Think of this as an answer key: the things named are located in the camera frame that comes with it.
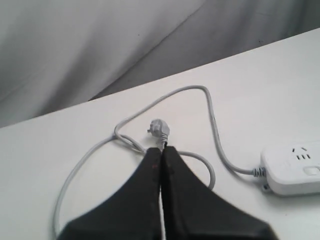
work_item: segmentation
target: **power cord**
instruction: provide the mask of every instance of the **power cord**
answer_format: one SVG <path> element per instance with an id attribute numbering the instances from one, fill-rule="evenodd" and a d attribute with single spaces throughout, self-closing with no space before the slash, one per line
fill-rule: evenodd
<path id="1" fill-rule="evenodd" d="M 181 87 L 181 88 L 178 88 L 178 89 L 176 89 L 176 90 L 174 90 L 172 92 L 167 93 L 166 95 L 163 95 L 162 97 L 158 98 L 157 100 L 155 100 L 151 104 L 147 105 L 145 108 L 141 109 L 137 113 L 135 113 L 132 116 L 129 116 L 126 119 L 122 120 L 120 123 L 118 123 L 115 126 L 114 135 L 112 135 L 111 137 L 108 137 L 108 138 L 100 141 L 96 145 L 94 145 L 82 157 L 82 159 L 76 164 L 76 166 L 73 168 L 73 170 L 70 172 L 69 176 L 65 180 L 65 182 L 64 182 L 64 184 L 63 184 L 63 186 L 62 186 L 62 188 L 61 188 L 61 190 L 59 192 L 59 195 L 58 195 L 55 207 L 54 207 L 53 234 L 54 234 L 54 238 L 55 239 L 58 238 L 58 235 L 60 233 L 60 224 L 59 224 L 60 210 L 61 210 L 61 205 L 62 205 L 64 196 L 65 196 L 66 191 L 68 189 L 68 186 L 70 185 L 71 181 L 73 180 L 73 178 L 75 177 L 77 172 L 80 170 L 80 168 L 88 160 L 88 158 L 97 149 L 99 149 L 104 144 L 106 144 L 106 143 L 108 143 L 110 141 L 113 141 L 113 140 L 120 140 L 125 145 L 129 146 L 133 151 L 135 151 L 137 153 L 140 153 L 140 154 L 145 154 L 147 150 L 140 143 L 138 143 L 133 138 L 131 138 L 131 137 L 127 136 L 127 135 L 120 134 L 119 130 L 124 125 L 126 125 L 128 122 L 130 122 L 131 120 L 135 119 L 139 115 L 143 114 L 147 110 L 151 109 L 152 107 L 154 107 L 158 103 L 162 102 L 163 100 L 171 97 L 172 95 L 175 95 L 177 93 L 180 93 L 180 92 L 186 91 L 186 90 L 190 90 L 190 89 L 202 90 L 205 93 L 206 100 L 207 100 L 207 105 L 208 105 L 210 124 L 211 124 L 211 129 L 212 129 L 212 133 L 213 133 L 216 149 L 217 149 L 217 152 L 218 152 L 218 154 L 220 156 L 220 159 L 223 162 L 223 164 L 226 167 L 228 167 L 230 170 L 232 170 L 232 171 L 234 171 L 236 173 L 245 174 L 245 175 L 252 175 L 254 177 L 264 177 L 266 175 L 266 171 L 265 171 L 265 169 L 263 167 L 257 167 L 257 168 L 254 168 L 254 169 L 242 169 L 242 168 L 239 168 L 239 167 L 233 165 L 228 160 L 228 158 L 226 157 L 225 152 L 224 152 L 224 150 L 222 148 L 221 142 L 220 142 L 217 123 L 216 123 L 216 119 L 215 119 L 215 115 L 214 115 L 213 103 L 212 103 L 212 99 L 211 99 L 211 95 L 210 95 L 209 90 L 205 86 L 201 86 L 201 85 L 190 85 L 190 86 Z M 149 132 L 153 136 L 155 136 L 155 137 L 160 139 L 161 149 L 163 150 L 164 147 L 166 146 L 167 142 L 168 142 L 168 137 L 169 137 L 169 133 L 170 133 L 168 125 L 163 120 L 155 119 L 155 120 L 153 120 L 151 122 Z M 193 152 L 179 151 L 179 154 L 183 155 L 183 156 L 188 156 L 188 157 L 192 157 L 192 158 L 198 159 L 199 161 L 201 161 L 202 163 L 205 164 L 205 166 L 208 168 L 208 171 L 209 171 L 209 174 L 210 174 L 210 183 L 209 183 L 208 187 L 210 189 L 212 189 L 214 187 L 214 185 L 215 185 L 215 182 L 216 182 L 216 175 L 215 175 L 214 168 L 209 163 L 209 161 L 206 160 L 204 157 L 202 157 L 202 156 L 200 156 L 200 155 L 198 155 L 196 153 L 193 153 Z"/>

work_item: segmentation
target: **white desk surface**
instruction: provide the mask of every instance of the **white desk surface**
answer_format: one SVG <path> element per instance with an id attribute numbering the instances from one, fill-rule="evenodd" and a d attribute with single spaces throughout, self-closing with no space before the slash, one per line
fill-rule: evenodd
<path id="1" fill-rule="evenodd" d="M 1 128 L 0 239 L 51 239 L 57 194 L 85 152 L 110 136 L 123 118 L 187 85 L 209 89 L 229 159 L 242 168 L 256 167 L 265 146 L 320 139 L 320 29 Z M 320 239 L 320 195 L 265 195 L 256 178 L 237 179 L 225 169 L 216 153 L 203 92 L 179 93 L 120 132 L 154 146 L 147 128 L 155 118 L 170 126 L 170 145 L 211 162 L 219 196 L 269 222 L 280 240 Z M 206 168 L 185 159 L 208 183 Z M 140 160 L 115 142 L 98 150 L 70 185 L 61 225 L 112 195 Z"/>

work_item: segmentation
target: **electrical outlet socket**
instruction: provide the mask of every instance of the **electrical outlet socket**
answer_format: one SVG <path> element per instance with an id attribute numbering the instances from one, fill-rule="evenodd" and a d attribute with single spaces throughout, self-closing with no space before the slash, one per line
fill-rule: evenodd
<path id="1" fill-rule="evenodd" d="M 320 141 L 266 148 L 261 166 L 269 187 L 278 195 L 320 193 Z"/>

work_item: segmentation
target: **cable strain relief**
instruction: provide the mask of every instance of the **cable strain relief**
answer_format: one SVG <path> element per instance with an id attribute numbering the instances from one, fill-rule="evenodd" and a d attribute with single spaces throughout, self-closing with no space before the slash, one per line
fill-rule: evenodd
<path id="1" fill-rule="evenodd" d="M 252 175 L 256 178 L 265 177 L 267 175 L 264 167 L 256 167 L 252 170 Z"/>

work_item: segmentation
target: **white power strip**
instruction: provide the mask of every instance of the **white power strip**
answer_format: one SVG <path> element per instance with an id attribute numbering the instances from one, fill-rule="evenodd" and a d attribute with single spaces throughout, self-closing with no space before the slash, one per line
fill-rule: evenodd
<path id="1" fill-rule="evenodd" d="M 320 141 L 266 148 L 261 166 L 278 195 L 320 193 Z"/>

